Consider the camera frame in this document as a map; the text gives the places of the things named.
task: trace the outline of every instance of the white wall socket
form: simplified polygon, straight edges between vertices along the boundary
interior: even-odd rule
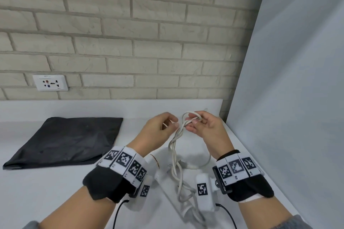
[[[37,90],[40,92],[67,91],[64,75],[32,75]]]

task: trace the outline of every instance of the brick wall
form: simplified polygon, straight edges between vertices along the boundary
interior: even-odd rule
[[[261,0],[0,0],[0,99],[222,98]],[[68,92],[38,92],[63,74]]]

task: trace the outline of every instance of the white cable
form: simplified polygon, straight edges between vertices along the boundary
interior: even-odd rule
[[[196,117],[192,118],[191,120],[184,120],[184,116],[186,114],[188,114],[188,113],[195,114]],[[192,208],[191,208],[192,214],[193,214],[193,216],[195,217],[195,219],[197,220],[198,223],[200,223],[202,226],[206,227],[205,218],[202,215],[202,213],[200,212],[200,210],[198,209],[197,198],[196,198],[196,189],[192,188],[189,184],[187,184],[187,182],[185,182],[183,180],[183,168],[180,165],[180,163],[177,161],[177,152],[175,151],[175,143],[176,143],[177,139],[179,139],[183,135],[184,127],[186,125],[188,125],[189,123],[191,123],[192,120],[194,120],[194,119],[199,119],[199,121],[201,121],[202,117],[198,113],[193,112],[193,111],[187,111],[186,113],[184,113],[183,117],[182,117],[183,123],[182,123],[181,127],[179,127],[177,129],[173,139],[169,143],[169,149],[172,151],[172,169],[171,169],[171,173],[172,173],[172,176],[174,177],[174,179],[176,179],[178,181],[178,191],[177,191],[177,199],[178,199],[178,201],[183,203],[183,202],[186,202],[186,201],[190,201],[190,199],[193,198],[194,202],[195,202],[195,206],[192,206]],[[209,154],[209,159],[208,159],[208,161],[204,165],[202,165],[202,166],[194,166],[194,165],[187,164],[185,166],[185,168],[186,169],[200,169],[200,168],[208,165],[208,163],[210,162],[210,159],[211,159],[211,155]],[[178,167],[178,169],[179,169],[179,177],[178,177],[178,174],[177,174],[176,167]],[[189,190],[190,191],[190,195],[188,195],[185,198],[182,198],[181,195],[180,195],[181,191],[182,191],[182,188],[184,188],[186,190]]]

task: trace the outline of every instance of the power cord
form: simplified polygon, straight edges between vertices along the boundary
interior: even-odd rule
[[[184,120],[184,116],[186,114],[189,114],[189,113],[195,114],[196,117],[192,118],[191,120]],[[172,151],[172,169],[171,169],[171,173],[172,173],[172,176],[174,177],[174,179],[176,179],[178,181],[178,191],[177,191],[177,199],[178,199],[178,201],[181,202],[181,203],[184,203],[184,202],[187,202],[187,201],[190,202],[190,199],[193,198],[195,206],[192,206],[192,208],[191,208],[192,214],[193,214],[193,216],[195,217],[195,219],[197,220],[198,223],[200,223],[202,226],[206,227],[205,218],[204,218],[203,214],[200,212],[200,210],[198,209],[197,198],[196,198],[196,189],[192,188],[187,182],[185,182],[183,180],[183,168],[182,168],[181,164],[177,161],[177,152],[175,150],[175,143],[176,143],[177,139],[179,139],[183,135],[184,127],[186,125],[188,125],[189,123],[191,123],[192,120],[194,120],[194,119],[198,119],[199,121],[201,121],[202,117],[198,113],[193,112],[193,111],[187,111],[186,113],[184,113],[183,117],[182,117],[183,124],[181,125],[181,127],[179,127],[177,129],[173,139],[169,143],[169,149]],[[185,169],[200,169],[200,168],[208,165],[208,163],[210,162],[210,159],[211,159],[211,155],[209,154],[209,159],[208,159],[208,161],[204,165],[202,165],[202,166],[194,166],[194,165],[186,164],[186,166],[184,168]],[[179,176],[177,174],[176,167],[178,167],[178,169],[179,169]],[[190,194],[187,197],[185,197],[185,198],[181,197],[182,188],[190,191]]]
[[[234,219],[233,219],[232,215],[230,214],[230,212],[229,212],[223,205],[221,205],[221,204],[216,203],[215,205],[216,205],[216,206],[219,206],[219,207],[222,207],[222,208],[227,212],[227,214],[230,215],[230,218],[231,218],[232,221],[233,221],[234,227],[235,227],[235,229],[237,229],[236,224],[235,224],[235,222],[234,222]]]
[[[118,207],[118,209],[117,209],[116,215],[114,216],[114,225],[116,224],[116,220],[117,220],[117,215],[118,215],[119,209],[121,208],[121,206],[122,206],[124,203],[127,203],[127,202],[129,202],[129,200],[123,200],[123,202],[119,204],[119,207]]]

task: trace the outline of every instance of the black plastic bag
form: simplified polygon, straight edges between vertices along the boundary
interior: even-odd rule
[[[113,147],[122,121],[123,118],[49,118],[2,168],[93,164]]]

